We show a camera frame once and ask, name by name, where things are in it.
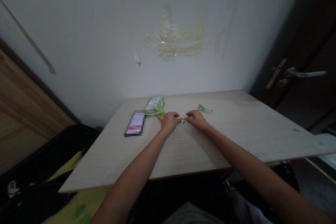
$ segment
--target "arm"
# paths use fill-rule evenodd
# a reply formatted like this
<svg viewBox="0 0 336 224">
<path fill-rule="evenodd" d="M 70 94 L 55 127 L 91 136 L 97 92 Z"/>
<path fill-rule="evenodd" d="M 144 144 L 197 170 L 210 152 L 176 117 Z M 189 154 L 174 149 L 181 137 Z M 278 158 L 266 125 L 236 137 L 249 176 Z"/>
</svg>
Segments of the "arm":
<svg viewBox="0 0 336 224">
<path fill-rule="evenodd" d="M 271 168 L 213 128 L 199 110 L 186 114 L 186 121 L 203 131 L 231 166 L 275 209 L 285 223 L 332 223 Z"/>
<path fill-rule="evenodd" d="M 91 220 L 91 224 L 125 223 L 128 214 L 151 175 L 161 148 L 181 119 L 176 112 L 165 113 L 161 130 L 127 166 Z"/>
</svg>

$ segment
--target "white tabletop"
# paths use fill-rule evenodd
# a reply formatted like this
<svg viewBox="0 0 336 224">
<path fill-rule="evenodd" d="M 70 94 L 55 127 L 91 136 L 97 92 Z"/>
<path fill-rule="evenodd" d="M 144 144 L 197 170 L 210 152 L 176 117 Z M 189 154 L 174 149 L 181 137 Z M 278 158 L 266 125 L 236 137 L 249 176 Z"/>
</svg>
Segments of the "white tabletop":
<svg viewBox="0 0 336 224">
<path fill-rule="evenodd" d="M 113 184 L 130 162 L 160 129 L 157 118 L 147 118 L 141 136 L 125 137 L 134 110 L 142 110 L 148 98 L 126 100 L 59 192 Z M 199 104 L 213 109 L 203 114 L 225 136 L 263 162 L 336 152 L 330 135 L 314 136 L 244 91 L 187 94 L 164 97 L 165 112 L 179 114 Z M 219 150 L 189 123 L 179 124 L 168 137 L 150 179 L 230 167 Z"/>
</svg>

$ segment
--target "hand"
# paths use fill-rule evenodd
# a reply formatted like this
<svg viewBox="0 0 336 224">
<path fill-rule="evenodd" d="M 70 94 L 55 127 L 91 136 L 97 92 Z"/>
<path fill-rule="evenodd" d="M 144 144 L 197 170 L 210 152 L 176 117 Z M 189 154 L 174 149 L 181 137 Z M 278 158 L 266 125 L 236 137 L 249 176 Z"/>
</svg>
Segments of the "hand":
<svg viewBox="0 0 336 224">
<path fill-rule="evenodd" d="M 201 131 L 204 131 L 207 127 L 210 126 L 210 124 L 203 117 L 200 110 L 191 110 L 186 113 L 186 115 L 188 116 L 188 118 L 186 118 L 185 120 Z"/>
<path fill-rule="evenodd" d="M 161 122 L 161 130 L 170 134 L 174 131 L 175 127 L 182 121 L 181 118 L 177 119 L 180 115 L 176 112 L 168 112 L 163 115 L 163 118 L 156 116 Z"/>
</svg>

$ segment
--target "white wall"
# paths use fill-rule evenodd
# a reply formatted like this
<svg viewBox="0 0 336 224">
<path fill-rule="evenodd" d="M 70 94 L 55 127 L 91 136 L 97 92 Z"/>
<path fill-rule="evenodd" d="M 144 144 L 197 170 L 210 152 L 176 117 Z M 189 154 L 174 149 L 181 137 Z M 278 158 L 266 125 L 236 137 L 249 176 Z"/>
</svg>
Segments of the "white wall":
<svg viewBox="0 0 336 224">
<path fill-rule="evenodd" d="M 169 0 L 3 1 L 56 74 L 49 72 L 2 7 L 1 38 L 84 124 L 93 127 L 105 126 L 127 98 L 248 92 L 294 2 L 170 0 L 172 23 L 195 24 L 202 7 L 207 46 L 200 57 L 164 61 L 142 48 L 144 33 L 157 29 L 161 8 Z M 133 49 L 139 52 L 140 67 Z"/>
</svg>

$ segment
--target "door handle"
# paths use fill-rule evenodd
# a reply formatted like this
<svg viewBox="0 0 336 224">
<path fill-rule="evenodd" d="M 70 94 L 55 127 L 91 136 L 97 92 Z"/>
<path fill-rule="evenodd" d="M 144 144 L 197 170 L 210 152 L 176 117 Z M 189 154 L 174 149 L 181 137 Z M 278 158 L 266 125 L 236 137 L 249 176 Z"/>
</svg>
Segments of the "door handle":
<svg viewBox="0 0 336 224">
<path fill-rule="evenodd" d="M 299 78 L 307 78 L 307 77 L 315 77 L 315 76 L 322 76 L 325 75 L 327 71 L 319 71 L 319 72 L 309 72 L 309 73 L 302 73 L 296 70 L 295 67 L 288 68 L 284 72 L 285 77 L 296 76 Z"/>
</svg>

